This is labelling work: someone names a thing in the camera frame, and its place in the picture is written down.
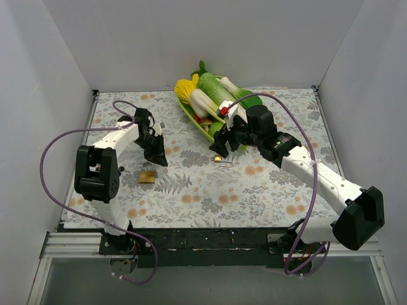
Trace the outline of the small brass padlock shackle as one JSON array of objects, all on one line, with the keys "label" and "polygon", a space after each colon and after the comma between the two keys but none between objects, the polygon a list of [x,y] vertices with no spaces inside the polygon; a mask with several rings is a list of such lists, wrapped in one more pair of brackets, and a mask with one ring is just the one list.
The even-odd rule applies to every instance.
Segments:
[{"label": "small brass padlock shackle", "polygon": [[222,167],[233,167],[233,163],[231,161],[226,161],[222,156],[220,155],[215,155],[212,158],[212,161],[219,164],[219,166]]}]

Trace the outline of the large brass padlock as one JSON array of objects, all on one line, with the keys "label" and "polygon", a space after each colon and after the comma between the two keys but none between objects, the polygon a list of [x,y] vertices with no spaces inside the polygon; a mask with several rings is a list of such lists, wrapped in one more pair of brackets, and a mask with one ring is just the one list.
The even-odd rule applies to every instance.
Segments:
[{"label": "large brass padlock", "polygon": [[139,171],[137,181],[139,184],[154,184],[156,179],[156,169],[151,162],[145,162]]}]

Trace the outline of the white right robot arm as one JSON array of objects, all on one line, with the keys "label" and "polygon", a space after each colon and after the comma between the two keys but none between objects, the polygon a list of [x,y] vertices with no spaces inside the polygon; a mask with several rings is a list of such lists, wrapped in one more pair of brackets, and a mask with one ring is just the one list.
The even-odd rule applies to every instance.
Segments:
[{"label": "white right robot arm", "polygon": [[241,116],[237,107],[226,115],[222,129],[209,147],[226,158],[239,146],[253,146],[267,161],[294,175],[321,196],[336,212],[334,217],[302,219],[288,232],[288,246],[305,251],[311,243],[338,242],[359,250],[385,224],[382,192],[374,186],[363,188],[313,160],[301,142],[278,131],[273,114],[264,105],[255,105]]}]

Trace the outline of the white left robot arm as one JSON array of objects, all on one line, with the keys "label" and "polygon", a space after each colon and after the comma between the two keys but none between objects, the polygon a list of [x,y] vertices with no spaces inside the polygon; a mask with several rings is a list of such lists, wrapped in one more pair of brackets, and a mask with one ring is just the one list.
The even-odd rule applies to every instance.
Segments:
[{"label": "white left robot arm", "polygon": [[109,245],[121,254],[135,248],[135,238],[122,229],[131,230],[132,224],[123,212],[116,195],[120,188],[118,157],[131,144],[144,149],[144,159],[150,163],[167,166],[162,127],[153,115],[143,108],[135,111],[135,122],[122,116],[118,129],[109,132],[91,146],[80,146],[76,153],[74,189],[96,209],[98,218],[106,221],[102,234]]}]

